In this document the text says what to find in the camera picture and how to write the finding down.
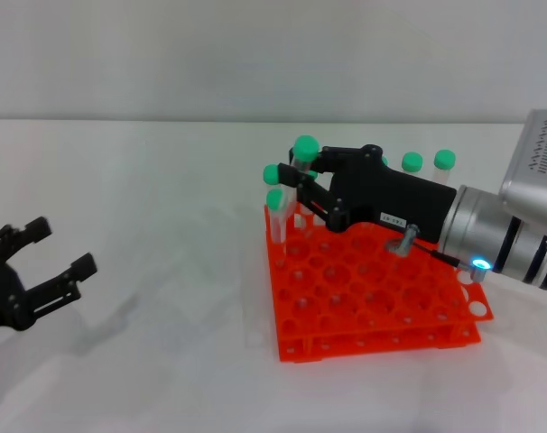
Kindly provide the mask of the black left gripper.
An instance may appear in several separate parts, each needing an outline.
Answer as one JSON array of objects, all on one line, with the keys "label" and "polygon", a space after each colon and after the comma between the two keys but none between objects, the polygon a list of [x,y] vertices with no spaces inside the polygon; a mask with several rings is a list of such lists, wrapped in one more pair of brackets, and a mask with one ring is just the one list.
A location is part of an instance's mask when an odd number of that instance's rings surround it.
[{"label": "black left gripper", "polygon": [[17,272],[5,262],[29,244],[37,244],[51,235],[48,220],[40,216],[23,230],[11,225],[0,229],[0,327],[24,331],[33,318],[42,318],[81,298],[78,284],[97,272],[91,253],[73,262],[60,275],[26,290]]}]

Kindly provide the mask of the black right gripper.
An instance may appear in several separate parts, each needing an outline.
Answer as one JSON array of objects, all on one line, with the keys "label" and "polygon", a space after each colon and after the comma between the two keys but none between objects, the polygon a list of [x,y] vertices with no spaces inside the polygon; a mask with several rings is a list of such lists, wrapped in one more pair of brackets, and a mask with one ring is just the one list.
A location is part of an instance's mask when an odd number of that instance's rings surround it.
[{"label": "black right gripper", "polygon": [[297,201],[334,233],[363,222],[400,233],[416,225],[419,239],[437,243],[456,197],[451,187],[386,167],[375,144],[322,148],[316,172],[333,174],[329,191],[293,166],[279,163],[277,170],[280,183],[295,189]]}]

